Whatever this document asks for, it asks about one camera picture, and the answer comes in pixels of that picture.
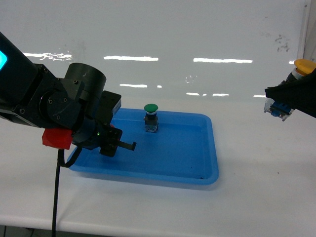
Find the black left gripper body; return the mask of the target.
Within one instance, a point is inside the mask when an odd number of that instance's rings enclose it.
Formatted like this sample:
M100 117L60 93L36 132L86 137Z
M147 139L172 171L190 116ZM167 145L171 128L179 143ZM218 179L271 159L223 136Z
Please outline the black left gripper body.
M72 143L88 150L100 148L100 154L114 157L122 136L122 130L100 121L88 119L73 134Z

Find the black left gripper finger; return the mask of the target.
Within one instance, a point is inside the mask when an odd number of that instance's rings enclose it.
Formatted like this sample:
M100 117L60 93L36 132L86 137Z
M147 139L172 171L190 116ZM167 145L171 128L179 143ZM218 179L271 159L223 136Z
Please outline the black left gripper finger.
M137 145L136 142L133 142L132 144L129 144L129 143L126 143L126 142L123 142L123 141L118 141L118 144L117 144L118 147L121 147L121 148L124 148L124 149L127 149L127 150L131 150L131 151L135 150L136 145Z

